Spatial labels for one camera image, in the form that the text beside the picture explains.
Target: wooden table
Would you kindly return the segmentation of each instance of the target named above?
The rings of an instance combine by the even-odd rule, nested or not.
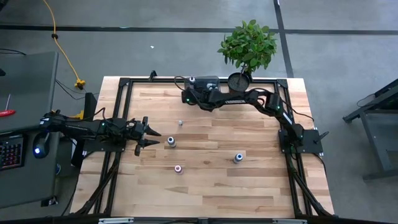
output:
[[[104,77],[97,110],[112,117],[120,77]],[[304,80],[288,79],[292,106],[311,115]],[[274,91],[272,85],[251,85]],[[121,111],[124,107],[123,93]],[[135,83],[129,119],[149,117],[161,143],[134,156],[135,142],[122,154],[112,216],[125,217],[294,217],[286,161],[280,153],[275,118],[251,105],[228,105],[212,113],[181,102],[173,83]],[[297,123],[312,128],[311,119],[295,114]],[[175,149],[166,138],[173,136]],[[232,162],[237,153],[244,160]],[[84,160],[71,211],[77,211],[98,186],[103,152]],[[325,172],[312,154],[303,154],[307,184],[318,201],[333,213]],[[183,167],[183,175],[174,166]],[[104,193],[103,207],[106,204]],[[302,191],[298,190],[304,212]]]

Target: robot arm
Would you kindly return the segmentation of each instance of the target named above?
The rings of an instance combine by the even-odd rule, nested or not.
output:
[[[40,120],[40,127],[48,132],[59,131],[76,140],[97,141],[114,146],[120,146],[126,140],[137,141],[134,151],[136,156],[139,156],[141,148],[160,143],[155,140],[145,139],[145,134],[161,136],[149,127],[148,117],[144,117],[142,121],[136,121],[135,119],[126,121],[122,118],[87,121],[61,115],[59,110],[45,114]]]
[[[283,107],[282,98],[277,93],[271,93],[262,88],[236,93],[222,93],[216,89],[199,92],[196,89],[188,87],[182,92],[182,101],[190,105],[198,104],[202,110],[210,112],[224,105],[252,105],[258,112],[276,118],[287,131],[291,143],[295,146],[303,145],[304,128],[301,124],[295,124],[289,118]]]

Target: yellow cable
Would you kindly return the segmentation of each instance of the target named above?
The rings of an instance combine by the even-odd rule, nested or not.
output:
[[[54,33],[54,34],[57,34],[57,25],[56,25],[56,23],[55,23],[54,13],[52,12],[51,7],[50,7],[50,5],[47,3],[47,1],[46,1],[46,0],[43,0],[43,2],[44,2],[45,5],[48,7],[48,9],[49,9],[49,11],[50,11],[50,13],[51,13],[52,22],[53,22],[53,26],[54,26],[53,33]],[[58,46],[58,48],[61,50],[63,56],[65,56],[65,58],[67,59],[68,64],[69,64],[69,66],[72,68],[74,74],[76,75],[77,83],[80,83],[81,80],[80,80],[79,76],[77,75],[77,72],[76,72],[76,70],[75,70],[75,67],[73,67],[72,63],[70,62],[70,60],[69,60],[69,58],[68,58],[68,56],[67,56],[67,54],[65,53],[65,51],[63,51],[62,47],[61,47],[60,44],[58,43],[57,38],[54,37],[53,39],[54,39],[56,45]]]

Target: red screwdriver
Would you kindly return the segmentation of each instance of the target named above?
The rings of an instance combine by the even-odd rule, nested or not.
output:
[[[9,110],[8,109],[8,104],[10,103],[10,98],[11,98],[11,94],[8,95],[6,110],[0,111],[0,117],[10,116],[10,115],[13,115],[16,112],[15,110]]]

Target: gray floor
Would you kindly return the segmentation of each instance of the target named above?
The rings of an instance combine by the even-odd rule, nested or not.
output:
[[[257,19],[277,28],[272,0],[52,0],[49,4],[58,25],[231,28],[241,20]],[[286,29],[398,29],[398,1],[394,0],[280,0],[280,5]],[[50,25],[51,18],[42,1],[11,0],[0,12],[0,22]],[[235,71],[216,53],[223,34],[58,34],[76,70],[87,81],[87,91],[94,93],[100,90],[105,75],[149,75],[156,70],[166,76],[228,76]],[[0,30],[0,47],[27,54],[57,50],[50,36],[47,31]],[[362,180],[362,175],[377,171],[376,160],[360,121],[348,125],[341,119],[356,109],[359,99],[397,78],[398,36],[288,35],[287,43],[294,76],[305,79],[315,123],[321,131],[330,131],[323,147],[335,213],[398,222],[398,179]],[[254,76],[286,77],[280,44],[269,68]],[[70,87],[75,81],[62,56],[57,77]],[[75,101],[57,88],[53,106],[63,114],[76,114],[83,101]],[[74,181],[60,184],[60,205],[11,207],[0,210],[0,219],[60,215]]]

